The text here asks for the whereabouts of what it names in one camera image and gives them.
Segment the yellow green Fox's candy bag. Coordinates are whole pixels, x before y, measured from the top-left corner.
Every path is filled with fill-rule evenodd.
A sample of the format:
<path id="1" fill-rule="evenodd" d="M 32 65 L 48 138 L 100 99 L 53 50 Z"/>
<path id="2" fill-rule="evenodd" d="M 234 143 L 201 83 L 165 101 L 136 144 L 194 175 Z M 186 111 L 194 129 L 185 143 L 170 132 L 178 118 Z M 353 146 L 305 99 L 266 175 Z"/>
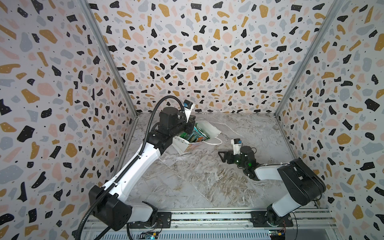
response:
<path id="1" fill-rule="evenodd" d="M 200 137 L 200 134 L 197 132 L 192 132 L 191 134 L 182 133 L 180 135 L 180 138 L 188 141 L 189 143 L 196 143 Z"/>

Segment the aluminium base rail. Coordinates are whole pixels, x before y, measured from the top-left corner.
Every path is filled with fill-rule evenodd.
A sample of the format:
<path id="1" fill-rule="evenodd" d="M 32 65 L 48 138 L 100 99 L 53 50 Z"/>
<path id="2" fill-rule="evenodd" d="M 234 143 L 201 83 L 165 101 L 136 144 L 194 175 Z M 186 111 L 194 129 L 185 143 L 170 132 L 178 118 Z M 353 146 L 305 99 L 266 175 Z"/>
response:
<path id="1" fill-rule="evenodd" d="M 103 240 L 341 240 L 336 221 L 327 209 L 304 207 L 272 227 L 263 209 L 161 210 L 153 227 L 143 223 L 110 230 Z"/>

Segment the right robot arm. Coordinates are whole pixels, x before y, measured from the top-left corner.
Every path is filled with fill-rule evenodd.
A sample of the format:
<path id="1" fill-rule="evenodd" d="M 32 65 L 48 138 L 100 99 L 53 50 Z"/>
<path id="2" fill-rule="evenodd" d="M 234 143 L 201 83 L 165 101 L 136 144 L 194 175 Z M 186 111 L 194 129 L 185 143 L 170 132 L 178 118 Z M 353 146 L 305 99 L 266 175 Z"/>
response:
<path id="1" fill-rule="evenodd" d="M 324 182 L 303 162 L 294 159 L 288 163 L 262 165 L 256 162 L 255 152 L 249 146 L 234 146 L 232 151 L 219 151 L 223 163 L 235 164 L 245 176 L 254 181 L 275 180 L 284 183 L 288 193 L 267 207 L 265 214 L 253 220 L 255 224 L 278 227 L 291 212 L 315 201 L 326 191 Z"/>

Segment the white paper gift bag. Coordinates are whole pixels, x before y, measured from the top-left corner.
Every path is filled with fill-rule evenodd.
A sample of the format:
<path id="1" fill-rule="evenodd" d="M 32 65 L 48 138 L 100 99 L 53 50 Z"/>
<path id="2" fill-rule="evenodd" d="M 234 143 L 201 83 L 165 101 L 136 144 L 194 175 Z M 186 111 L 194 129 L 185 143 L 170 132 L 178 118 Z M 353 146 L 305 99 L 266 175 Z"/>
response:
<path id="1" fill-rule="evenodd" d="M 183 155 L 205 145 L 221 145 L 223 141 L 218 138 L 220 134 L 221 131 L 210 122 L 197 121 L 192 133 L 183 132 L 177 135 L 173 138 L 172 146 L 180 155 Z"/>

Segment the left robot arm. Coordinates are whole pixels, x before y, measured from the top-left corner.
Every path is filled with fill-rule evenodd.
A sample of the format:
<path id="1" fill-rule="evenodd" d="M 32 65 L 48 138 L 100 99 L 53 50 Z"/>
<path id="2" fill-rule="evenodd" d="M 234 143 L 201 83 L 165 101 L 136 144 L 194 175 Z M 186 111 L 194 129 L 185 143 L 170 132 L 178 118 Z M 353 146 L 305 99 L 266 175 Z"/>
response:
<path id="1" fill-rule="evenodd" d="M 158 208 L 147 202 L 133 203 L 127 199 L 141 176 L 165 150 L 172 145 L 173 138 L 194 130 L 196 117 L 194 104 L 184 103 L 184 109 L 164 108 L 155 125 L 149 124 L 149 132 L 136 155 L 111 180 L 102 187 L 94 186 L 89 193 L 90 203 L 97 199 L 100 203 L 92 210 L 92 215 L 106 224 L 109 229 L 118 231 L 126 224 L 141 222 L 151 228 L 157 223 Z"/>

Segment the red green Fox's candy bag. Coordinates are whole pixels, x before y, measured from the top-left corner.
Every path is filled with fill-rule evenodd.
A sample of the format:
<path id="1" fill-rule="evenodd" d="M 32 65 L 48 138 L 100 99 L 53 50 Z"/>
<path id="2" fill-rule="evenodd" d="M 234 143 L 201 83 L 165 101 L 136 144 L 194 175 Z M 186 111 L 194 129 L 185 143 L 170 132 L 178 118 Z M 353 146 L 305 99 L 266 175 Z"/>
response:
<path id="1" fill-rule="evenodd" d="M 206 140 L 209 140 L 209 139 L 210 139 L 209 135 L 208 135 L 207 133 L 205 133 L 205 132 L 202 130 L 202 128 L 198 126 L 198 124 L 196 124 L 196 125 L 194 126 L 194 131 L 193 131 L 193 132 L 197 132 L 197 133 L 199 133 L 200 136 L 201 136 L 197 142 L 206 141 Z"/>

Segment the corner aluminium post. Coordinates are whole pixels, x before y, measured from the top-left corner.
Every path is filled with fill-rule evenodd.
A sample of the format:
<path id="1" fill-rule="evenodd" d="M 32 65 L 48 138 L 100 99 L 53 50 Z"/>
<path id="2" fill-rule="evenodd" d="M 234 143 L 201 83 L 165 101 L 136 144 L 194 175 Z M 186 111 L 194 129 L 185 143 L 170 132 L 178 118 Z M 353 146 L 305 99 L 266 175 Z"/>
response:
<path id="1" fill-rule="evenodd" d="M 122 77 L 119 74 L 118 68 L 117 68 L 117 66 L 116 66 L 116 64 L 115 64 L 115 62 L 114 62 L 114 60 L 110 54 L 108 45 L 105 43 L 105 41 L 103 39 L 102 32 L 100 31 L 100 28 L 97 24 L 97 21 L 94 18 L 94 15 L 91 11 L 89 3 L 86 0 L 79 0 L 78 3 L 80 5 L 81 10 L 83 11 L 83 13 L 85 15 L 85 19 L 86 19 L 87 23 L 89 24 L 91 31 L 93 32 L 93 34 L 95 36 L 96 42 L 98 43 L 98 46 L 99 46 L 102 54 L 104 55 L 106 62 L 108 64 L 108 66 L 110 67 L 112 74 L 115 77 L 115 80 L 117 81 L 119 88 L 122 91 L 122 95 L 123 95 L 123 97 L 124 97 L 124 99 L 128 105 L 128 109 L 129 109 L 131 115 L 133 116 L 133 118 L 136 119 L 138 117 L 138 114 L 134 108 L 134 104 L 132 103 L 132 100 L 130 98 L 128 90 L 127 90 L 127 88 L 126 88 L 126 86 L 122 80 Z"/>
<path id="2" fill-rule="evenodd" d="M 338 11 L 343 5 L 343 0 L 335 0 L 332 2 L 329 11 L 327 12 L 326 18 L 323 21 L 323 24 L 321 25 L 317 35 L 315 36 L 313 42 L 311 43 L 310 47 L 308 48 L 308 52 L 306 53 L 304 59 L 299 64 L 298 70 L 294 75 L 293 80 L 291 81 L 290 85 L 287 87 L 287 91 L 285 92 L 283 99 L 279 103 L 279 106 L 274 113 L 274 116 L 276 120 L 278 120 L 278 116 L 283 111 L 283 108 L 287 101 L 289 100 L 290 94 L 294 91 L 295 86 L 299 82 L 301 76 L 303 75 L 307 65 L 310 63 L 311 59 L 317 52 L 317 48 L 319 47 L 320 43 L 322 42 L 322 39 L 324 35 L 329 30 L 329 27 L 331 26 L 334 18 L 336 17 Z"/>

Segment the right corner aluminium post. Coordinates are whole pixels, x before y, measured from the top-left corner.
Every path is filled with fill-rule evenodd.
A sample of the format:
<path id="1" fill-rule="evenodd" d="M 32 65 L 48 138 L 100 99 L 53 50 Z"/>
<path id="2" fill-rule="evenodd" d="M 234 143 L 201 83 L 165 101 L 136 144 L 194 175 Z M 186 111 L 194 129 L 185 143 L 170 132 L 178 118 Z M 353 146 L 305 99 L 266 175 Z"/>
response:
<path id="1" fill-rule="evenodd" d="M 303 75 L 307 65 L 310 63 L 311 59 L 317 52 L 317 48 L 319 47 L 320 43 L 322 42 L 322 39 L 324 35 L 329 30 L 329 27 L 331 26 L 334 18 L 336 17 L 338 11 L 343 5 L 343 0 L 335 0 L 332 2 L 329 11 L 327 12 L 326 18 L 323 21 L 323 24 L 321 25 L 317 35 L 315 36 L 313 42 L 311 43 L 310 47 L 308 48 L 308 52 L 306 53 L 304 59 L 299 64 L 298 70 L 294 75 L 293 80 L 291 81 L 290 85 L 287 87 L 287 91 L 285 92 L 283 99 L 279 103 L 279 106 L 274 113 L 274 116 L 276 120 L 278 120 L 278 116 L 283 111 L 283 108 L 287 101 L 289 100 L 290 94 L 294 91 L 295 86 L 299 82 L 301 76 Z"/>

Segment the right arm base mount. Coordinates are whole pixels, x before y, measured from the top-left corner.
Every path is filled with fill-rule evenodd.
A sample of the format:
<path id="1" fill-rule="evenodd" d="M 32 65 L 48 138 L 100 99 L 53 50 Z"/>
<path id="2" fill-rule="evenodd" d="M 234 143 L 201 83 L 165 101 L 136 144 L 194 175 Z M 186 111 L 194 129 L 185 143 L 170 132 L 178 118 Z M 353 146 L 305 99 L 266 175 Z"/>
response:
<path id="1" fill-rule="evenodd" d="M 282 228 L 294 226 L 292 218 L 289 215 L 279 217 L 272 211 L 252 211 L 250 222 L 255 228 Z"/>

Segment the left corner aluminium post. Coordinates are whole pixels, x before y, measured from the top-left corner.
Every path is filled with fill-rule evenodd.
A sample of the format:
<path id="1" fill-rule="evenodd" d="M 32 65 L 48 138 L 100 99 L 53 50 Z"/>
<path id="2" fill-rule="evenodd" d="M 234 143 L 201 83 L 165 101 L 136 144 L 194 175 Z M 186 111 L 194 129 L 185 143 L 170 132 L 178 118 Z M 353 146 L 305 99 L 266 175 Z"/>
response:
<path id="1" fill-rule="evenodd" d="M 122 77 L 119 74 L 118 68 L 117 68 L 117 66 L 116 66 L 116 64 L 115 64 L 115 62 L 114 62 L 114 60 L 110 54 L 108 45 L 105 43 L 105 41 L 103 39 L 102 32 L 100 31 L 100 28 L 97 24 L 97 21 L 94 18 L 94 15 L 91 11 L 89 3 L 86 0 L 79 0 L 78 3 L 80 5 L 81 10 L 83 11 L 83 13 L 85 15 L 85 19 L 86 19 L 87 23 L 89 24 L 91 31 L 93 32 L 93 34 L 95 36 L 96 42 L 98 43 L 98 46 L 99 46 L 102 54 L 104 55 L 106 62 L 108 64 L 108 66 L 110 67 L 112 74 L 115 77 L 115 80 L 117 81 L 119 88 L 122 91 L 122 95 L 123 95 L 123 97 L 124 97 L 124 99 L 128 105 L 128 109 L 129 109 L 131 115 L 133 116 L 133 118 L 136 119 L 138 117 L 138 114 L 134 108 L 134 104 L 132 103 L 132 100 L 130 98 L 128 90 L 127 90 L 127 88 L 126 88 L 126 86 L 122 80 Z"/>

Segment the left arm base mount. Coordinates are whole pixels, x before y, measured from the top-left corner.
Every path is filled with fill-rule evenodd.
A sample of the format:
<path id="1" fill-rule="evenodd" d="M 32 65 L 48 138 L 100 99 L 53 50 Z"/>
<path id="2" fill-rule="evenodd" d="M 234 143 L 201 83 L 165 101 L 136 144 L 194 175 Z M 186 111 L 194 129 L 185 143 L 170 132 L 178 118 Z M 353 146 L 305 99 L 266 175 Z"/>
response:
<path id="1" fill-rule="evenodd" d="M 171 227 L 172 212 L 156 212 L 152 213 L 149 220 L 146 222 L 129 223 L 131 229 L 169 229 Z"/>

